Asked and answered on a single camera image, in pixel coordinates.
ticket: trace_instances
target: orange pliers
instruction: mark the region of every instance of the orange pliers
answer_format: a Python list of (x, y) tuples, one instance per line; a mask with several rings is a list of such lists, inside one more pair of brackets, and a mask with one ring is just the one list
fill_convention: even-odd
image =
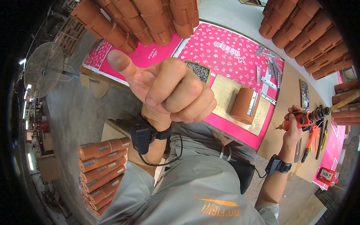
[(317, 151), (316, 148), (316, 143), (318, 141), (318, 137), (319, 137), (319, 127), (318, 126), (313, 126), (312, 130), (311, 130), (311, 136), (310, 136), (310, 140), (309, 143), (307, 144), (307, 148), (310, 149), (310, 151), (312, 151), (312, 141), (315, 138), (315, 151)]

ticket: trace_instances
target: gray shirt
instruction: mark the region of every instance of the gray shirt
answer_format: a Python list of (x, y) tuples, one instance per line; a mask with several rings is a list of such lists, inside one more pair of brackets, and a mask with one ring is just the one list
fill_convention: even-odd
[(279, 205), (254, 208), (234, 168), (212, 156), (177, 161), (152, 195), (154, 178), (132, 162), (98, 224), (279, 224)]

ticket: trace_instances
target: black cable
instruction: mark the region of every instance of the black cable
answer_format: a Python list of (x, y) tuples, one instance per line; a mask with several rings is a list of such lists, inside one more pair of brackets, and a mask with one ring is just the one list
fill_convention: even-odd
[(260, 173), (259, 173), (259, 171), (257, 170), (257, 168), (254, 166), (254, 168), (255, 168), (255, 170), (257, 171), (257, 174), (258, 174), (258, 176), (262, 179), (262, 178), (264, 178), (266, 175), (267, 175), (267, 173), (265, 173), (265, 175), (263, 175), (263, 176), (260, 176)]
[(148, 165), (148, 166), (166, 166), (166, 165), (169, 165), (169, 164), (175, 162), (175, 161), (178, 160), (178, 159), (181, 157), (181, 155), (183, 154), (183, 139), (182, 139), (182, 137), (181, 137), (181, 134), (179, 134), (179, 136), (180, 136), (180, 141), (181, 141), (181, 151), (180, 151), (180, 155), (179, 155), (176, 159), (173, 159), (173, 160), (171, 160), (170, 162), (163, 163), (163, 164), (158, 164), (158, 165), (156, 165), (156, 164), (151, 164), (151, 163), (147, 163), (147, 162), (144, 160), (143, 156), (141, 155), (140, 151), (138, 151), (141, 160), (142, 160), (146, 165)]

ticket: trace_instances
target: fan grille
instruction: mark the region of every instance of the fan grille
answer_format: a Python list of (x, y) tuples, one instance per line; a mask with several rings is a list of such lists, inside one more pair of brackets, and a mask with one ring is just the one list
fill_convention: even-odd
[(58, 83), (64, 69), (64, 53), (54, 42), (47, 42), (35, 49), (24, 72), (24, 84), (28, 94), (41, 98), (49, 94)]

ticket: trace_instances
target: hand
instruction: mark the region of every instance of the hand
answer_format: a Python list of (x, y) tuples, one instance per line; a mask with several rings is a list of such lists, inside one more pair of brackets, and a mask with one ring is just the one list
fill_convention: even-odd
[(200, 122), (216, 107), (209, 86), (177, 58), (139, 68), (123, 52), (112, 50), (108, 62), (126, 78), (132, 92), (145, 104), (142, 112), (150, 111), (153, 118), (163, 119), (167, 115), (175, 122)]
[(300, 106), (293, 105), (288, 108), (288, 114), (285, 115), (284, 120), (289, 121), (289, 130), (285, 132), (283, 136), (283, 145), (290, 149), (295, 149), (297, 142), (301, 138), (302, 129), (297, 128), (297, 121), (293, 112), (302, 112), (303, 109)]

